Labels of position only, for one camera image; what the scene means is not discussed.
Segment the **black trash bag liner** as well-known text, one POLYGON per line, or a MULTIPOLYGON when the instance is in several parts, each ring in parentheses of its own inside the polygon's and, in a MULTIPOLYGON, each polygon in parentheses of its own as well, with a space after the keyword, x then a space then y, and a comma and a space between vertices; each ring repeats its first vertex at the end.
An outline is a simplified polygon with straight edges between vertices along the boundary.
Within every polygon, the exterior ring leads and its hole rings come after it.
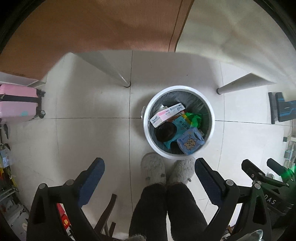
POLYGON ((145 137, 161 156, 193 156, 206 147, 214 132, 214 111, 206 97, 187 86, 156 94, 142 117, 145 137))

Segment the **white round trash bin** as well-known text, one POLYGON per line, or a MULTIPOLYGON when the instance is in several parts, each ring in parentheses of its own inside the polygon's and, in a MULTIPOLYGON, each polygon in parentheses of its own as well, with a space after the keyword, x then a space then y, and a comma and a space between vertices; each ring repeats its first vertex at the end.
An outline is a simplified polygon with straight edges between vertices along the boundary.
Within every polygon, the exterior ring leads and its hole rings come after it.
POLYGON ((209 144, 214 133, 215 114, 210 102, 201 92, 189 86, 175 85, 161 90, 149 101, 142 111, 142 123, 146 140, 157 154, 167 159, 181 160, 196 157, 209 144), (200 130, 204 134, 205 144, 189 156, 181 151, 172 152, 164 144, 157 141, 155 128, 150 123, 150 118, 156 114, 161 105, 171 107, 178 103, 183 104, 186 112, 202 115, 200 130))

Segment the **red packaging box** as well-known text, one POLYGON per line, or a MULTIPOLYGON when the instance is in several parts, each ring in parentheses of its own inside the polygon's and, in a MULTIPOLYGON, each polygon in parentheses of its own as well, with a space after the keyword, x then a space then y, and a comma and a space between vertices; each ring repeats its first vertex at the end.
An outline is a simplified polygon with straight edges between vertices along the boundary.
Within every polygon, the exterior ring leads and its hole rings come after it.
POLYGON ((60 214, 60 219, 62 221, 62 224, 64 226, 64 229, 65 230, 69 230, 69 227, 70 227, 70 220, 66 214, 66 211, 64 209, 64 206, 60 203, 57 203, 56 204, 57 208, 58 208, 58 212, 60 214))

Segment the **cluttered shelf items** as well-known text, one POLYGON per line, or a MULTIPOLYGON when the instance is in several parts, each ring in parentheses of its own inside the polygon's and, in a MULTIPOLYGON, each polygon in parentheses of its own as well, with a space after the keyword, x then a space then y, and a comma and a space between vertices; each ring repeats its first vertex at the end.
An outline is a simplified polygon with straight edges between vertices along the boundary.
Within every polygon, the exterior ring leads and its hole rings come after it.
POLYGON ((29 211, 19 199, 19 189, 11 173, 8 143, 1 141, 1 214, 15 233, 27 234, 29 211))

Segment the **dark wooden stool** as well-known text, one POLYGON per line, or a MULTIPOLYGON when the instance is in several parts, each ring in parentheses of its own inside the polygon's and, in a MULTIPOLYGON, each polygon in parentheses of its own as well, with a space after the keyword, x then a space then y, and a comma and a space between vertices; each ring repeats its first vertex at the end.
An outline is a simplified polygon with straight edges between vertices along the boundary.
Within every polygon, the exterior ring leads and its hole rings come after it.
POLYGON ((117 199, 116 194, 112 194, 109 204, 107 205, 106 209, 103 211, 100 219, 98 220, 94 230, 98 235, 102 235, 102 232, 105 232, 105 237, 112 237, 116 223, 112 222, 111 226, 108 227, 107 221, 113 211, 117 199))

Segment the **black blue weight bench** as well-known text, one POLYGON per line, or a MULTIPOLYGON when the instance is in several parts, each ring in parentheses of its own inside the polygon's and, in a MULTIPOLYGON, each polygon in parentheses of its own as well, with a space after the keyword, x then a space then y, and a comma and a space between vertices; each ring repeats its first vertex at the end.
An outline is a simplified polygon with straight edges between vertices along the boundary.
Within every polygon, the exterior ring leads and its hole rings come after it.
POLYGON ((285 101, 282 92, 273 94, 268 93, 271 123, 274 125, 275 121, 285 122, 295 119, 296 116, 296 100, 285 101))

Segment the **right grey fuzzy slipper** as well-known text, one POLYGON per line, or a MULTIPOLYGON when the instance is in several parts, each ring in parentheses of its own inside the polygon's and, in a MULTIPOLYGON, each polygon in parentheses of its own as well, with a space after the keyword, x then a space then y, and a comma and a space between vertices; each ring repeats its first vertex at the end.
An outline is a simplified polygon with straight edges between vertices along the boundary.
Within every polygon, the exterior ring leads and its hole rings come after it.
POLYGON ((191 178, 194 174, 194 159, 178 160, 166 184, 168 186, 178 183, 187 185, 189 182, 191 182, 191 178))

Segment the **grey fuzzy slipper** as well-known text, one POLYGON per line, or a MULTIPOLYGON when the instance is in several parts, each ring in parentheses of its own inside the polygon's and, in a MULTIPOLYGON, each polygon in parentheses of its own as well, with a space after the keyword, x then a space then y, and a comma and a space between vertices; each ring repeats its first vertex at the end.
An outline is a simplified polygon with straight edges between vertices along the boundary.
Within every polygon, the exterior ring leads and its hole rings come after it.
POLYGON ((194 174, 194 159, 178 160, 166 184, 168 186, 178 183, 187 185, 189 182, 191 182, 191 178, 194 174))
POLYGON ((146 186, 154 184, 165 185, 167 182, 163 158, 157 153, 147 153, 141 161, 141 171, 146 186))

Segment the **blue cartoon tissue pack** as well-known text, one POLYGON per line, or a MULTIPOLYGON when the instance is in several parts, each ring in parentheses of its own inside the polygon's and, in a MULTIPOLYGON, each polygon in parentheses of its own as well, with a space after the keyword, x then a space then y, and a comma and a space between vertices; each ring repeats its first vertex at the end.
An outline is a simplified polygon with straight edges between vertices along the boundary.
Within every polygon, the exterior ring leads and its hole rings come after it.
POLYGON ((180 150, 187 156, 194 154, 204 144, 205 140, 197 127, 186 130, 178 139, 177 144, 180 150))

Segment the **green plastic wrapper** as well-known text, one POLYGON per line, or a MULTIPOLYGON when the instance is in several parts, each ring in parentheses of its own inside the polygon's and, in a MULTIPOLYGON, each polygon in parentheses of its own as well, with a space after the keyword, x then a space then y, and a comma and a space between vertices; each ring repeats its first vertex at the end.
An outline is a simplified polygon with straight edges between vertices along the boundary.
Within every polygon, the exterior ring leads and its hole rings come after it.
POLYGON ((196 113, 184 113, 185 120, 189 123, 190 128, 199 128, 202 123, 202 115, 196 113))

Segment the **teal snack packet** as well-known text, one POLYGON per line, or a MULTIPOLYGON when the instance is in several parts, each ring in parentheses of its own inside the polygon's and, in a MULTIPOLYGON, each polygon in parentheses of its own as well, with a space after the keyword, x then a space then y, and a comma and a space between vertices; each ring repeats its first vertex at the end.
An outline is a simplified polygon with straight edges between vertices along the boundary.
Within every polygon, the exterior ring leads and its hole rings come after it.
POLYGON ((164 142, 164 145, 168 149, 171 149, 172 142, 176 142, 177 139, 191 127, 191 121, 187 118, 185 114, 180 115, 179 117, 171 121, 171 123, 176 126, 176 133, 170 140, 164 142))

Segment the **right white table leg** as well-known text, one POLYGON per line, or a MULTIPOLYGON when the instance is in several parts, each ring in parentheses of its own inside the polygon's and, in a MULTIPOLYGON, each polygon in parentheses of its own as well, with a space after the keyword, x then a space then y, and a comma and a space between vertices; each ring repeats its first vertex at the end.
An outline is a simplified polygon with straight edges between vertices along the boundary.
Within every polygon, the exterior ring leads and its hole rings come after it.
POLYGON ((249 73, 222 87, 217 88, 216 92, 219 95, 221 95, 229 92, 235 92, 239 90, 250 89, 254 87, 260 87, 260 86, 266 86, 266 85, 272 85, 272 84, 275 84, 275 82, 261 78, 253 73, 249 73))

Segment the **white table leg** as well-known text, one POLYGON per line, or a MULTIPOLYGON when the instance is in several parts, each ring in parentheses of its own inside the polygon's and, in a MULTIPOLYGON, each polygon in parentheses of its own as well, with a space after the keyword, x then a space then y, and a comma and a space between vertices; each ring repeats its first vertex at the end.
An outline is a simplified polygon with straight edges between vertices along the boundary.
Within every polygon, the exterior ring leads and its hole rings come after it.
POLYGON ((216 92, 219 95, 221 95, 229 92, 235 92, 239 90, 250 89, 254 87, 260 87, 260 86, 266 86, 266 85, 272 85, 272 84, 275 84, 275 82, 261 78, 253 73, 249 73, 222 87, 217 88, 216 92))
POLYGON ((74 54, 92 66, 96 67, 103 73, 119 81, 124 87, 129 88, 131 86, 130 80, 126 80, 101 52, 95 51, 74 54))

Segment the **black round lid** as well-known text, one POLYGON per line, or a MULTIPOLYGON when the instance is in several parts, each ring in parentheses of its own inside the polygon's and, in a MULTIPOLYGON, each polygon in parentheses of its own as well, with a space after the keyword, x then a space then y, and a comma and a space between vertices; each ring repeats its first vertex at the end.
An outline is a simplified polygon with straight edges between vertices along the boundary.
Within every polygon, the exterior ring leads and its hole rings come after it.
POLYGON ((159 142, 170 141, 177 132, 177 126, 169 121, 164 122, 156 128, 155 135, 159 142))

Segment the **person's black fleece trousers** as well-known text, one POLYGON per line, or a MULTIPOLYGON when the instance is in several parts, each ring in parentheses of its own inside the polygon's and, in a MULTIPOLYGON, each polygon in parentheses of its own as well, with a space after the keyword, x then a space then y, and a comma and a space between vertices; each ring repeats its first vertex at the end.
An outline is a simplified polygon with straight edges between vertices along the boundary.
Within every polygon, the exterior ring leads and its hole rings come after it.
POLYGON ((140 240, 167 240, 167 218, 173 240, 198 240, 207 227, 203 213, 185 184, 165 187, 157 183, 143 189, 128 235, 140 240))

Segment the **left grey fuzzy slipper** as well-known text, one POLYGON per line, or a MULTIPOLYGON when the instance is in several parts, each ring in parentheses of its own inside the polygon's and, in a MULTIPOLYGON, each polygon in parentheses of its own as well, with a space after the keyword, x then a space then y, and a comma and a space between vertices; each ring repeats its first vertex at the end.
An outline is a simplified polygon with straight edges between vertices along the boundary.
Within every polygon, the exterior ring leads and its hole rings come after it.
POLYGON ((154 184, 165 185, 167 182, 163 158, 157 153, 147 153, 141 161, 141 171, 146 186, 154 184))

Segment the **white pink medicine box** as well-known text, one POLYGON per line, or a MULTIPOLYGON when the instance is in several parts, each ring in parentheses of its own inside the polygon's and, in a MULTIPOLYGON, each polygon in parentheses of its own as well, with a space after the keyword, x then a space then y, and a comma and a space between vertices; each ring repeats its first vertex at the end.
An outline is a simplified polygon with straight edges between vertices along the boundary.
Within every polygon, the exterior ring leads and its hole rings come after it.
POLYGON ((153 127, 157 128, 162 123, 184 110, 185 107, 182 103, 175 104, 174 106, 157 112, 152 118, 150 118, 150 123, 153 125, 153 127))

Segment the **pink suitcase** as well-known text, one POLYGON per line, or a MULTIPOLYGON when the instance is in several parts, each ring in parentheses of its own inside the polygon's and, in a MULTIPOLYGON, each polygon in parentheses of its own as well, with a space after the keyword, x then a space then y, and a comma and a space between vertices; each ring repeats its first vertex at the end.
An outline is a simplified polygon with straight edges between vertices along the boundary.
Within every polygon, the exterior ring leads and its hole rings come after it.
POLYGON ((1 124, 29 121, 43 118, 42 98, 45 92, 36 88, 15 85, 1 85, 1 124))

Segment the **pink and striped tablecloth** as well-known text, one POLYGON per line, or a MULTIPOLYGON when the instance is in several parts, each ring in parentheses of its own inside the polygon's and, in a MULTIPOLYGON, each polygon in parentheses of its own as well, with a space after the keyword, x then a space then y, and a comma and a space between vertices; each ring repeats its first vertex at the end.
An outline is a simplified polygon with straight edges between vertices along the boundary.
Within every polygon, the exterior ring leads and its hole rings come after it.
POLYGON ((1 1, 1 71, 41 79, 65 54, 197 54, 295 87, 295 1, 1 1))

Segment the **left white table leg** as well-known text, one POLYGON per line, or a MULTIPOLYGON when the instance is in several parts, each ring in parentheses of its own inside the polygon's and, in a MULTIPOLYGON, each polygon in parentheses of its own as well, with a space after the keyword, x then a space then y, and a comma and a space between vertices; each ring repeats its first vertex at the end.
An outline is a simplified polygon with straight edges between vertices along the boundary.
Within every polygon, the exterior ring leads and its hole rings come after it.
POLYGON ((92 66, 96 67, 103 73, 119 81, 124 87, 129 88, 131 86, 130 80, 126 80, 101 52, 95 51, 74 54, 92 66))

